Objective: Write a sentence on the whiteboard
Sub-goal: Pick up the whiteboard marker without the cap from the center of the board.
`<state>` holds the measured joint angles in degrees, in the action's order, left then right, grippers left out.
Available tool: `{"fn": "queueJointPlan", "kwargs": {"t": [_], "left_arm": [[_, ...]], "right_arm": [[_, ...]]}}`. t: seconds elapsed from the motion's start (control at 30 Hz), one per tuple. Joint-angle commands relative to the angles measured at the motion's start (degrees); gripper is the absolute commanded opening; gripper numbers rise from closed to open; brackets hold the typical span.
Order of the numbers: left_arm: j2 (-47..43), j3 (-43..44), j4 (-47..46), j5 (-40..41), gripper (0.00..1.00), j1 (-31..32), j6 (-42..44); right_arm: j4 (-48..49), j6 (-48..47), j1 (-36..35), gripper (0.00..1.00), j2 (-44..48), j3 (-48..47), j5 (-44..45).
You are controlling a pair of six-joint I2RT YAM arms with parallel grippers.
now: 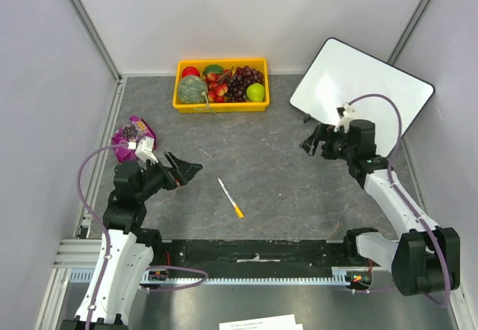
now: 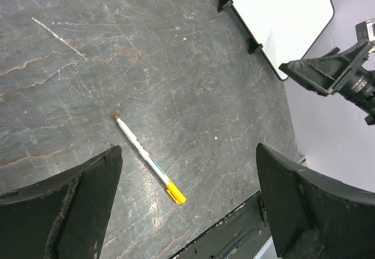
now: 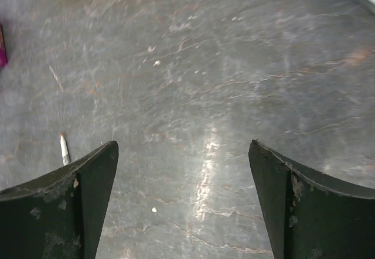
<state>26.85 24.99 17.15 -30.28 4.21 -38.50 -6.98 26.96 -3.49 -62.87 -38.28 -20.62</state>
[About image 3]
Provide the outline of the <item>white marker pen orange tip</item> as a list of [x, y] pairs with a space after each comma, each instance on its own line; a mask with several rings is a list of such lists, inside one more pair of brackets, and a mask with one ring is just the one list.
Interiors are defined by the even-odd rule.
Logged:
[[69, 150], [67, 147], [67, 142], [63, 133], [60, 134], [60, 147], [61, 147], [63, 165], [66, 166], [70, 163], [70, 155], [69, 155]]

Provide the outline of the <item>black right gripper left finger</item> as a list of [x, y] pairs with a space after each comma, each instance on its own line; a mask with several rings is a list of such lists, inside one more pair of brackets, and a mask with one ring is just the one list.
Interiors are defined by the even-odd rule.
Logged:
[[117, 171], [110, 141], [1, 191], [1, 258], [95, 258]]

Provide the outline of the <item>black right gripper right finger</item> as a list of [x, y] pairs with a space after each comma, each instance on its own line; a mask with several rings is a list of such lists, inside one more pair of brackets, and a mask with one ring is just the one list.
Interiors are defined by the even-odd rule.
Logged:
[[374, 189], [256, 140], [248, 158], [274, 258], [374, 258]]

